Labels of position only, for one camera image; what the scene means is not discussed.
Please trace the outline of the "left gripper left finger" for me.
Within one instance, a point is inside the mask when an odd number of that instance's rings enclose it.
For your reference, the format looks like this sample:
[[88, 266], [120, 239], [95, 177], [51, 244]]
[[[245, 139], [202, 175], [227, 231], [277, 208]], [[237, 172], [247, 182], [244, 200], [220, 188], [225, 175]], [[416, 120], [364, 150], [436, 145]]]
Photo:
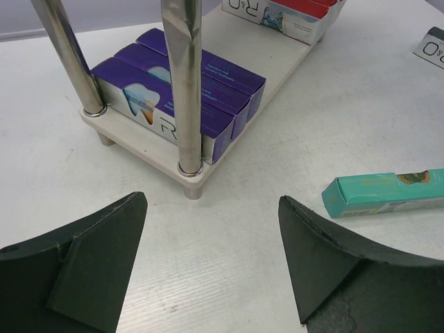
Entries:
[[103, 209], [1, 249], [2, 332], [116, 332], [147, 199]]

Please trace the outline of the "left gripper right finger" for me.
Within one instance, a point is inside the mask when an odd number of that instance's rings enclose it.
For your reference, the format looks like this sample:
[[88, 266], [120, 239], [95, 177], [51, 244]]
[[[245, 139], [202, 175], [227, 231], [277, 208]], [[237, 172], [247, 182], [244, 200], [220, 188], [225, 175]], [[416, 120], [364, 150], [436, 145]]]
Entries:
[[346, 229], [283, 196], [278, 218], [309, 332], [442, 332], [443, 262]]

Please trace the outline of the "teal toothpaste box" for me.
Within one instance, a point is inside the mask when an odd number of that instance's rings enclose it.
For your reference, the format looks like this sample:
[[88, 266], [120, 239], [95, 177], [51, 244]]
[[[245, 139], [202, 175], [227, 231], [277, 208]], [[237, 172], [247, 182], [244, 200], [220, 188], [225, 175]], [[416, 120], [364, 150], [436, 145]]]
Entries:
[[335, 178], [322, 192], [331, 218], [443, 207], [443, 170]]

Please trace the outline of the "purple toothpaste box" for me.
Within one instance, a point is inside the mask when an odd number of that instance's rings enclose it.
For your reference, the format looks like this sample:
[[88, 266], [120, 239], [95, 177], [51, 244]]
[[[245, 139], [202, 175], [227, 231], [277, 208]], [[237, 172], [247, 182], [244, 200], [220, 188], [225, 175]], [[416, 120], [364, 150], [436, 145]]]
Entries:
[[[114, 56], [128, 65], [152, 76], [158, 76], [158, 78], [166, 76], [161, 74], [160, 70], [156, 69], [157, 67], [170, 69], [168, 57], [141, 44], [130, 44]], [[197, 94], [197, 89], [200, 89], [199, 100], [203, 107], [212, 106], [221, 111], [223, 115], [229, 116], [234, 124], [231, 139], [236, 139], [244, 130], [250, 109], [250, 97], [246, 94], [198, 72], [197, 69], [179, 71], [174, 68], [171, 82], [174, 87], [180, 86], [180, 92], [183, 94], [186, 92]]]
[[[116, 58], [108, 58], [91, 73], [105, 103], [139, 125], [178, 143], [171, 85]], [[231, 143], [233, 118], [202, 103], [202, 159], [215, 164]]]

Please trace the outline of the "black toothpaste box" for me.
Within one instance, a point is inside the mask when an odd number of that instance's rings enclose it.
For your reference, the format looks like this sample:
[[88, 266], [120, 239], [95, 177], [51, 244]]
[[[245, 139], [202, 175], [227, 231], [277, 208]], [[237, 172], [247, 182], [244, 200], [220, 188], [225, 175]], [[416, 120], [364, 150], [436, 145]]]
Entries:
[[443, 29], [436, 26], [430, 28], [413, 54], [444, 69], [443, 36]]

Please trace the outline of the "red silver toothpaste box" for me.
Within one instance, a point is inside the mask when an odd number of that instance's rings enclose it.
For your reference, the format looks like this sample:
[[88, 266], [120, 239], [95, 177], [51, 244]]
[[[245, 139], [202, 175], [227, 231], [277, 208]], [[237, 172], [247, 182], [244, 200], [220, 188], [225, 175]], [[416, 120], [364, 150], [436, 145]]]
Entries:
[[302, 11], [305, 14], [314, 17], [317, 20], [322, 20], [327, 26], [331, 26], [339, 17], [340, 12], [345, 5], [345, 1], [303, 0], [299, 1], [299, 4], [302, 6]]

